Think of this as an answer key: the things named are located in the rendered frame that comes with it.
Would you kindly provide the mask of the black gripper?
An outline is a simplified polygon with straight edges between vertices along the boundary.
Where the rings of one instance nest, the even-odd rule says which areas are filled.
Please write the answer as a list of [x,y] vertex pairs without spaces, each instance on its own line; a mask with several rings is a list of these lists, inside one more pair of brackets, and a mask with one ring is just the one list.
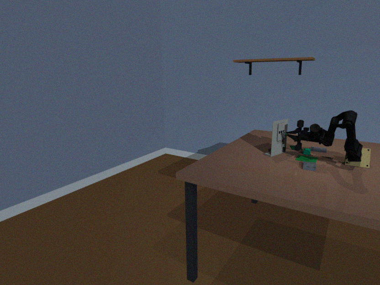
[[[311,132],[302,131],[302,127],[304,126],[303,124],[304,124],[303,120],[298,120],[297,121],[298,128],[296,128],[294,131],[286,132],[286,133],[289,133],[287,134],[288,137],[292,138],[294,142],[297,142],[297,145],[295,145],[295,150],[300,150],[302,148],[301,140],[310,142]],[[290,135],[290,134],[296,134],[296,133],[298,133],[298,136]]]

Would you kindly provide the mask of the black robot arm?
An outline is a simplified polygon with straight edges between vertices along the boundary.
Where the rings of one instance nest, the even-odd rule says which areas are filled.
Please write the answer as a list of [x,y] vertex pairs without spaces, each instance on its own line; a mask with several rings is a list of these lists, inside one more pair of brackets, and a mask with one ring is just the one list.
[[[339,121],[343,119],[342,124]],[[345,141],[345,151],[348,153],[349,162],[361,161],[361,150],[363,145],[356,139],[355,122],[357,119],[357,113],[354,111],[342,112],[337,116],[334,116],[330,121],[328,131],[322,129],[318,124],[312,124],[310,126],[311,142],[323,144],[324,146],[331,146],[335,137],[335,131],[337,127],[346,129],[347,139]]]

